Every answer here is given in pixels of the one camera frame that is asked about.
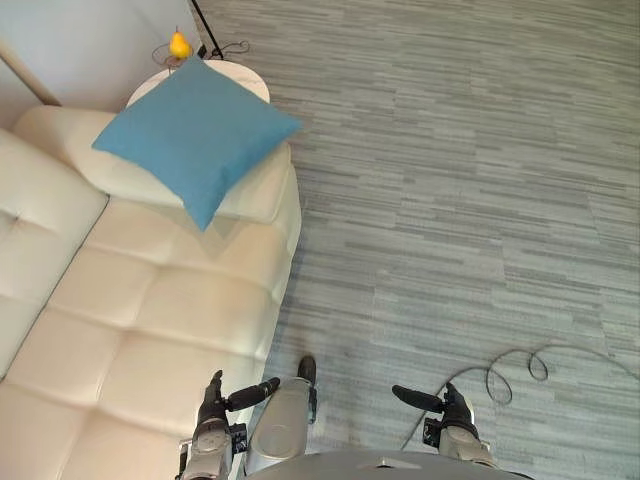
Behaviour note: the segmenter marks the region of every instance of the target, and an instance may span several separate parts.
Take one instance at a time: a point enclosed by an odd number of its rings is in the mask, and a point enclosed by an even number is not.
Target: pear
[[[171,36],[171,41],[169,42],[169,52],[171,55],[177,58],[187,58],[191,55],[192,49],[191,45],[185,38],[185,36],[176,29],[174,34]]]

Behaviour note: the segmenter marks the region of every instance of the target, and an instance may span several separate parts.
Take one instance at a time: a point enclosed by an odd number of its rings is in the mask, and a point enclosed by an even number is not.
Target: white leather sofa
[[[263,373],[300,232],[289,147],[202,233],[90,148],[111,116],[38,107],[0,130],[3,480],[172,480],[212,374],[229,394]]]

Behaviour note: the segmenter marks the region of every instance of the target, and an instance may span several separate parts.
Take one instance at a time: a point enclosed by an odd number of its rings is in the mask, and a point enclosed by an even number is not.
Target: white side table
[[[247,68],[244,65],[227,62],[224,60],[205,60],[205,63],[208,67],[211,67],[216,72],[229,77],[231,80],[239,83],[244,88],[252,93],[255,93],[262,100],[269,103],[270,97],[267,84],[264,83],[264,80],[262,80],[262,78],[260,78],[260,75],[258,75],[250,68]],[[151,89],[157,87],[160,82],[162,82],[168,76],[169,70],[163,70],[162,72],[158,72],[154,76],[147,79],[142,85],[136,88],[135,92],[133,92],[133,94],[127,101],[127,107],[138,100],[140,97],[142,97],[144,94],[149,92]]]

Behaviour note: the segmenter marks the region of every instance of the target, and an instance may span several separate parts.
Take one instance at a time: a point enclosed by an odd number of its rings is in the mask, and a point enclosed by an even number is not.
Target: gray carpet
[[[303,231],[266,375],[313,352],[310,451],[397,448],[432,391],[511,347],[638,371],[637,0],[202,0],[304,121]],[[640,478],[638,382],[588,354],[457,386],[505,469]],[[421,449],[418,436],[410,449]]]

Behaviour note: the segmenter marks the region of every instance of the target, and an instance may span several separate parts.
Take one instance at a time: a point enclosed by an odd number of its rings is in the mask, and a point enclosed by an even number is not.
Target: power cord
[[[529,360],[527,361],[527,369],[529,370],[529,374],[531,375],[532,378],[538,380],[539,382],[544,382],[545,380],[547,380],[549,378],[549,369],[547,367],[547,364],[544,363],[544,361],[540,358],[539,354],[541,352],[543,352],[544,350],[549,350],[549,349],[552,349],[552,348],[559,348],[559,349],[565,349],[565,350],[576,350],[576,351],[579,351],[579,352],[590,353],[592,355],[596,355],[596,356],[600,357],[601,359],[606,360],[607,362],[611,363],[612,365],[615,365],[615,366],[621,368],[622,370],[624,370],[624,372],[627,375],[629,375],[629,376],[635,378],[636,380],[640,381],[640,375],[638,375],[636,372],[634,372],[633,370],[628,368],[626,365],[623,365],[622,363],[618,362],[617,360],[612,359],[608,355],[606,355],[604,353],[601,353],[601,352],[598,352],[597,350],[592,350],[592,349],[587,348],[587,347],[580,347],[580,346],[571,345],[571,344],[546,343],[546,344],[542,345],[540,348],[538,348],[536,350],[533,350],[533,351],[532,350],[526,350],[526,349],[523,349],[523,348],[512,348],[510,350],[507,350],[506,352],[501,353],[497,357],[495,357],[493,360],[491,360],[489,362],[489,364],[487,366],[477,365],[477,366],[467,367],[467,368],[463,368],[461,370],[458,370],[453,375],[451,375],[449,378],[447,378],[444,382],[442,382],[442,385],[440,385],[440,388],[438,388],[438,390],[436,391],[435,395],[437,397],[439,397],[440,394],[442,393],[442,391],[445,389],[447,383],[452,382],[453,380],[455,380],[460,375],[463,375],[463,374],[465,374],[467,372],[481,371],[481,372],[484,372],[484,386],[485,386],[485,389],[487,390],[487,395],[489,395],[489,398],[491,400],[493,400],[495,403],[497,403],[498,405],[502,405],[502,406],[509,405],[513,400],[513,390],[511,389],[511,385],[509,384],[507,379],[503,375],[501,375],[500,373],[498,373],[495,370],[496,363],[498,363],[500,360],[502,360],[507,355],[511,355],[513,353],[526,353],[527,355],[529,355]],[[507,389],[506,398],[504,398],[504,399],[498,398],[493,393],[491,385],[490,385],[491,382],[489,381],[489,376],[490,375],[495,375],[504,384],[504,386]],[[422,423],[422,420],[424,419],[425,415],[426,415],[426,412],[423,412],[420,415],[420,418],[418,418],[418,420],[415,422],[415,424],[413,425],[413,428],[409,432],[409,435],[405,438],[404,442],[402,443],[402,446],[400,447],[400,450],[404,450],[405,447],[407,446],[407,444],[411,441],[411,439],[413,438],[413,434],[416,431],[416,428],[418,428],[420,423]]]
[[[239,47],[239,50],[229,50],[230,47]],[[222,51],[223,55],[226,55],[229,53],[232,53],[232,54],[247,53],[250,48],[251,48],[251,45],[247,40],[241,40],[239,42],[227,43],[224,47],[221,47],[220,50]],[[213,52],[211,52],[211,55],[209,56],[209,58],[213,58]]]

